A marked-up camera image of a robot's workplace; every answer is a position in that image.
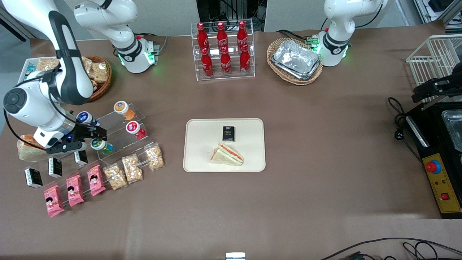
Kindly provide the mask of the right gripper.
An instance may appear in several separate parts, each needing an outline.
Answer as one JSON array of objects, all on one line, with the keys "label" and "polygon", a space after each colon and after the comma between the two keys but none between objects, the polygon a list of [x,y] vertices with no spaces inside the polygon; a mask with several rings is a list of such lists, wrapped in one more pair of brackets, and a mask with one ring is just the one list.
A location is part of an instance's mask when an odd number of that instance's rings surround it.
[{"label": "right gripper", "polygon": [[76,125],[75,123],[63,123],[59,127],[43,125],[36,129],[33,138],[44,148],[51,148],[65,135],[71,133],[76,127],[74,141],[90,145],[94,138],[107,140],[107,131],[99,126]]}]

